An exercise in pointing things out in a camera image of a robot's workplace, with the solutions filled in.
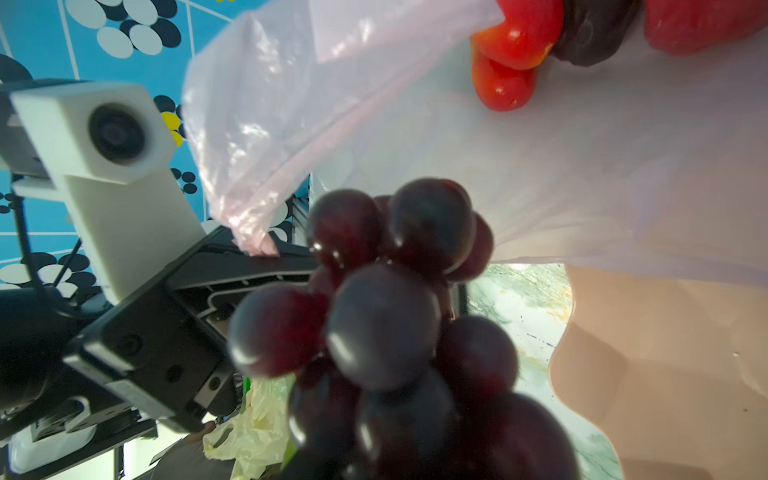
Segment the robotic arm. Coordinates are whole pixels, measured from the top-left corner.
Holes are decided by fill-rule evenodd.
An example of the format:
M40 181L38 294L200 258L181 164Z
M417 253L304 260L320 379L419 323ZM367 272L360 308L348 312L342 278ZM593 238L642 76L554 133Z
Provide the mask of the robotic arm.
M140 86L0 86L13 190L65 203L103 289L76 307L40 281L20 200L33 288L0 290L6 478L46 478L146 434L155 419L198 432L207 412L229 415L240 399L222 325L253 288L306 283L315 269L306 248L277 238L281 257L259 258L240 253L227 229L206 235L168 168L174 148Z

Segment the black cable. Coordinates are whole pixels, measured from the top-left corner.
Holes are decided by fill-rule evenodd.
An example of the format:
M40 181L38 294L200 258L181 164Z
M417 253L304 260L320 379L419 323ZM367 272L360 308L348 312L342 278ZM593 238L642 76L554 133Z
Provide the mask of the black cable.
M67 268L69 268L70 265L72 265L72 260L74 260L74 256L78 253L78 250L80 250L80 247L83 244L83 240L78 237L78 241L74 244L74 247L72 248L72 251L69 253L69 257L67 257L67 261L64 262L64 266L59 270L58 275L56 276L56 280L53 281L54 288L58 286L58 283L61 282L61 279L64 278L64 272L67 271Z
M27 220L26 220L26 216L24 215L24 197L17 195L13 189L13 183L21 178L23 178L23 176L19 174L11 175L11 192L14 194L14 197L15 197L14 205L13 205L13 219L16 225L16 236L18 237L18 246L19 246L19 249L22 251L22 262L27 267L27 274L29 275L32 288L35 289L40 300L46 305L48 305L48 307L50 307L51 310L55 311L59 315L66 316L67 318L72 318L76 320L82 320L82 321L91 321L91 320L97 319L99 316L104 314L108 310L108 308L92 315L83 315L82 313L79 313L74 309L72 309L67 303L59 302L56 299L51 298L45 292L45 285L43 285L42 280L40 280L40 276L38 275L38 269L35 268L35 258L32 256L32 248L29 243L29 232L27 230ZM62 275L63 272L64 272L64 269L62 269L59 274Z

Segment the tomato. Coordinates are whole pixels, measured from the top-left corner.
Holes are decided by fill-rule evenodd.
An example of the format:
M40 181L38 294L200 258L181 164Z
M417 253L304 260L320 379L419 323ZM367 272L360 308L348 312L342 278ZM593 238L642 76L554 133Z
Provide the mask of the tomato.
M538 67L560 37L563 0L498 0L506 20L472 36L491 60L515 70Z
M493 111L516 110L531 100L536 70L515 70L472 49L472 83L480 101Z
M657 50L691 55L768 26L765 0L646 0L645 37Z

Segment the camera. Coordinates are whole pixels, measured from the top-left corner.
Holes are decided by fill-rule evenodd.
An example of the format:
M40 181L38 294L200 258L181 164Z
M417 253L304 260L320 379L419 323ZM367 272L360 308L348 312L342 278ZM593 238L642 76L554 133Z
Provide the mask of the camera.
M51 178L129 184L167 167L176 149L140 85L82 81L9 97Z
M110 303L204 237L168 167L176 144L144 87L56 80L2 87L0 115L8 120L0 155L24 175L13 188L66 204Z

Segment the clear plastic bag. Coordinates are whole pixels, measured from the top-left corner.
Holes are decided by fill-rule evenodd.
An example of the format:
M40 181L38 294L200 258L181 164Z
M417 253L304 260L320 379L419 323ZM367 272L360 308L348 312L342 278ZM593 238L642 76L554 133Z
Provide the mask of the clear plastic bag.
M286 409L293 375L254 380L245 410L203 437L205 456L235 460L231 480L259 478L268 465L279 464L288 444Z
M768 285L768 37L670 58L637 25L593 68L548 59L531 102L497 114L462 40L500 17L494 0L273 0L238 18L184 89L213 216L270 253L271 211L310 170L315 194L449 177L493 260Z

